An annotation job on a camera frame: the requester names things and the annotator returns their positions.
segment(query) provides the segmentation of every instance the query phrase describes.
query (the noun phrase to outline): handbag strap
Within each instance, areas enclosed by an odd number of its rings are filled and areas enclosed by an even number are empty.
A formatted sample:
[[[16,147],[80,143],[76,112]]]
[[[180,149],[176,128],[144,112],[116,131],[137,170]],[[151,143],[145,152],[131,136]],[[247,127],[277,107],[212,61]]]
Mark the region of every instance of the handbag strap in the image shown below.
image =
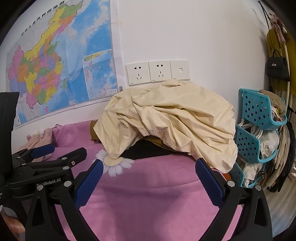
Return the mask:
[[[261,8],[262,8],[262,11],[263,11],[263,13],[264,13],[264,17],[265,17],[265,20],[266,20],[266,23],[267,23],[267,26],[268,26],[268,32],[269,32],[269,37],[270,37],[271,54],[272,54],[272,56],[274,56],[275,51],[272,49],[271,34],[270,34],[270,29],[269,29],[269,24],[268,24],[268,20],[267,20],[267,18],[269,19],[270,22],[271,22],[271,20],[270,20],[270,18],[269,18],[269,16],[268,16],[268,13],[267,13],[266,10],[265,10],[265,8],[264,8],[263,5],[261,4],[261,1],[258,1],[258,3],[260,4],[260,6],[261,6]],[[278,45],[279,45],[279,51],[278,51],[278,52],[279,52],[280,56],[283,56],[283,53],[282,53],[282,51],[281,51],[281,44],[280,44],[280,42],[279,42],[279,38],[278,38],[276,32],[275,32],[275,35],[276,35],[276,39],[277,39],[277,42],[278,42]]]

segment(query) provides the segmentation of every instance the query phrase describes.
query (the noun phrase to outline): teal storage basket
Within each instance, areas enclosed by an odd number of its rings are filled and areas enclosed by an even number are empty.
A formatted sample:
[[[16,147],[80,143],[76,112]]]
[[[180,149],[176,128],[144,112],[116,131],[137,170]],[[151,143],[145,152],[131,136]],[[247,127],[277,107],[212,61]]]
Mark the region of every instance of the teal storage basket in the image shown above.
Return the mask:
[[[262,170],[265,170],[266,165],[263,164]],[[235,162],[233,165],[233,168],[229,172],[229,175],[231,176],[231,179],[235,182],[235,185],[243,187],[244,177],[245,174],[242,172],[242,169],[240,166]],[[252,183],[250,183],[247,187],[252,188],[256,184],[258,184],[259,181],[261,181],[262,176],[257,177]]]
[[[254,164],[268,162],[276,156],[278,151],[277,149],[273,152],[271,157],[260,159],[260,140],[238,125],[236,125],[236,128],[237,137],[235,143],[238,148],[238,153],[241,154],[249,163]]]
[[[283,116],[284,121],[282,122],[274,121],[271,118],[268,96],[255,90],[240,89],[240,91],[242,92],[242,118],[263,130],[274,130],[287,123],[286,115]]]

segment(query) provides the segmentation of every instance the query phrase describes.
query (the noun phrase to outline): black handbag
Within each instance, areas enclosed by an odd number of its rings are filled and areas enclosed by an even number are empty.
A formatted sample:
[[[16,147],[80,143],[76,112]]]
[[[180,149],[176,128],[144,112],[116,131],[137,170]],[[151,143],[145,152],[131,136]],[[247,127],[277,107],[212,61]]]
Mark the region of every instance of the black handbag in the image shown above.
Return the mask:
[[[267,12],[265,11],[264,7],[262,6],[261,2],[258,1],[264,16],[265,20],[269,29],[269,24],[267,18],[270,20]],[[289,74],[289,69],[288,69],[288,63],[285,57],[283,57],[283,53],[281,51],[281,44],[279,42],[278,36],[276,35],[277,42],[279,44],[279,51],[277,49],[272,49],[272,42],[271,42],[271,34],[269,31],[269,36],[270,36],[270,46],[271,46],[271,57],[268,58],[267,60],[267,76],[270,78],[275,78],[279,80],[285,80],[285,81],[290,81],[290,74]],[[279,57],[275,56],[276,51],[279,53]]]

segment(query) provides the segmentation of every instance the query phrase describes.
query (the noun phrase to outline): map of china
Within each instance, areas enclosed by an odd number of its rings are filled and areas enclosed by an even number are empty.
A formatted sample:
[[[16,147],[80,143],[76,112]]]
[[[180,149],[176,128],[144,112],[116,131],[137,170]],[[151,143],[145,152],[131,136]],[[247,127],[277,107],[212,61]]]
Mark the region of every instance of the map of china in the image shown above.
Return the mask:
[[[20,46],[15,51],[8,70],[10,90],[19,91],[21,97],[26,93],[26,102],[31,109],[37,102],[46,104],[56,93],[63,64],[61,57],[55,52],[58,41],[55,44],[51,42],[65,30],[81,7],[82,1],[77,5],[60,6],[49,20],[50,26],[41,35],[40,41],[25,53]]]

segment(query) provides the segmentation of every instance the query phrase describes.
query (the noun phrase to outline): blue gripper pad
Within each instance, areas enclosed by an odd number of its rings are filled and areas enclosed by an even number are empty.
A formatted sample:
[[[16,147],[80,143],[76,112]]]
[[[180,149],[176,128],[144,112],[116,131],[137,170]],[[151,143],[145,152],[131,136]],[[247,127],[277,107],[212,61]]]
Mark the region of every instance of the blue gripper pad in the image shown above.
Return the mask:
[[[202,159],[198,159],[195,163],[195,172],[204,186],[209,198],[214,206],[221,208],[224,204],[224,193],[211,170],[207,168]]]
[[[48,144],[45,146],[40,146],[37,148],[34,148],[32,153],[31,153],[31,157],[33,158],[39,158],[45,155],[48,155],[50,153],[54,152],[54,145],[53,144]]]
[[[96,160],[88,170],[87,176],[76,190],[75,206],[80,208],[85,206],[91,194],[96,188],[101,176],[103,175],[104,165],[102,161]]]

